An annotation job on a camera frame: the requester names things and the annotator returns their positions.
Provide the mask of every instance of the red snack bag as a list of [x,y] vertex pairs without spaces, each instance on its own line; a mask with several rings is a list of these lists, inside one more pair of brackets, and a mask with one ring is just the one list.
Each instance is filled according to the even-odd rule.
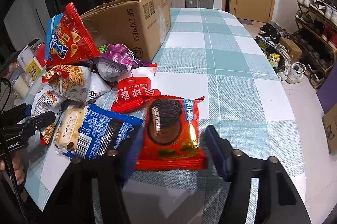
[[47,68],[86,61],[99,55],[73,3],[65,7],[49,46]]
[[111,106],[111,111],[130,112],[142,107],[146,96],[161,95],[154,82],[156,71],[157,64],[151,64],[149,67],[132,69],[119,76],[117,98]]
[[199,112],[196,100],[172,96],[148,99],[144,146],[136,169],[206,169],[208,159],[198,147]]

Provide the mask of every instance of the blue snack package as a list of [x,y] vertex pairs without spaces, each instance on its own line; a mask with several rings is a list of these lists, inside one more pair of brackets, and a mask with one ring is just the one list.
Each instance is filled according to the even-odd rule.
[[122,140],[137,132],[143,123],[137,117],[103,110],[91,104],[85,114],[74,155],[94,159],[111,149],[117,149]]
[[63,13],[56,15],[48,20],[47,25],[47,35],[45,39],[45,61],[48,60],[50,48],[51,48],[51,40],[55,36],[56,29],[60,23]]

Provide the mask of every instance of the floor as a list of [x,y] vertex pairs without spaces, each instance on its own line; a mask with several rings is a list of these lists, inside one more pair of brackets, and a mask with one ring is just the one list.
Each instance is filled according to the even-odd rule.
[[[242,21],[255,37],[264,23]],[[337,203],[337,155],[330,155],[321,118],[323,109],[307,77],[282,83],[296,118],[306,169],[305,206],[312,224],[322,224]]]

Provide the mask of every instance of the barcode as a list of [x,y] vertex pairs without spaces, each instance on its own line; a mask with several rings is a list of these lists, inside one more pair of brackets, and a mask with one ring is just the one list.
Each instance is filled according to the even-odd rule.
[[149,4],[148,3],[144,4],[143,8],[144,8],[145,19],[147,19],[150,17]]
[[81,157],[81,158],[85,158],[85,153],[87,152],[90,142],[91,142],[92,138],[80,133],[79,135],[79,139],[77,141],[77,146],[76,146],[76,150],[75,150],[75,155]]
[[154,14],[154,3],[153,1],[149,2],[151,15]]

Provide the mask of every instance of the green and white tablecloth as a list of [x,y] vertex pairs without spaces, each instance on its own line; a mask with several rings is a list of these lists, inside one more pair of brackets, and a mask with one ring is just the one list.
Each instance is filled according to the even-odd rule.
[[[171,9],[171,30],[154,58],[155,80],[162,94],[195,99],[199,104],[201,135],[213,124],[222,138],[251,157],[279,158],[302,199],[305,170],[299,133],[292,108],[274,70],[241,23],[215,9]],[[31,87],[26,102],[39,86]],[[99,105],[110,109],[113,90]],[[144,117],[143,110],[132,113]],[[53,146],[30,140],[25,184],[43,210],[69,161]],[[209,155],[203,142],[200,146]],[[217,223],[229,189],[210,160],[207,170],[136,171],[123,196],[132,223]],[[247,223],[254,222],[257,179],[252,191]]]

